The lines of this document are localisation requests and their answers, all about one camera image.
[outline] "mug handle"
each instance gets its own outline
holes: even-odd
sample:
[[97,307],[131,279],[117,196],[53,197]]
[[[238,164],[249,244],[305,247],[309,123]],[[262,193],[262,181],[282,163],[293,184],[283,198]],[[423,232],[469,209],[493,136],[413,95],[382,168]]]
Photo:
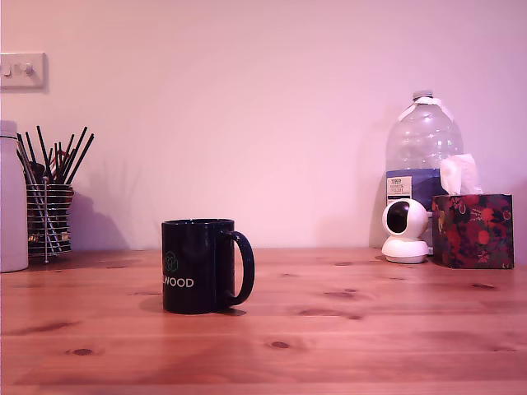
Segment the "mug handle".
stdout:
[[233,230],[232,232],[225,232],[225,235],[238,244],[238,247],[240,247],[241,258],[244,263],[244,278],[241,283],[240,293],[238,296],[233,296],[229,293],[229,305],[235,306],[245,302],[253,290],[255,269],[254,255],[249,241],[240,232]]

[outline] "tissue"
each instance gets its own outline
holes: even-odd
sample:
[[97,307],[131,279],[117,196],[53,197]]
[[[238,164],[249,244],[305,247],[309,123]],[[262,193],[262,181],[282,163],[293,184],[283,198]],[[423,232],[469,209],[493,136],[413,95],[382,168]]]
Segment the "tissue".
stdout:
[[481,194],[476,161],[471,154],[453,155],[439,164],[441,186],[449,195]]

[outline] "bottle cap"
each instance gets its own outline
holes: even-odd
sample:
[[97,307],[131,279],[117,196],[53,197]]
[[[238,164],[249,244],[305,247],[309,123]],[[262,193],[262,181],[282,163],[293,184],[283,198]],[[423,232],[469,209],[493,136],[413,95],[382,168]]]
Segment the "bottle cap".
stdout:
[[413,101],[421,98],[421,97],[434,97],[434,92],[431,89],[425,89],[423,91],[415,91],[413,92]]

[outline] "white wall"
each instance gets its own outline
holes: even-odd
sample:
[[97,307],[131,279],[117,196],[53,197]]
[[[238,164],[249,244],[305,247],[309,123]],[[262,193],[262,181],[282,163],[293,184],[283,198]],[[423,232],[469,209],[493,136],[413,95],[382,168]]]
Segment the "white wall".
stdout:
[[[378,244],[385,142],[414,90],[455,114],[487,192],[527,235],[527,2],[2,0],[2,51],[44,92],[2,116],[96,134],[75,249],[159,245],[160,222],[236,219],[255,247]],[[527,248],[516,244],[518,254]]]

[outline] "camera lens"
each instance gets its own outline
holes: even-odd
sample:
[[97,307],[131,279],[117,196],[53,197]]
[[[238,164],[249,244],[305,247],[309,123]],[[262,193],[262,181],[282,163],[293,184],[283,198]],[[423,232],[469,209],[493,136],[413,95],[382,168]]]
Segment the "camera lens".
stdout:
[[409,208],[410,205],[407,202],[395,202],[389,208],[386,216],[386,225],[392,232],[402,233],[406,230]]

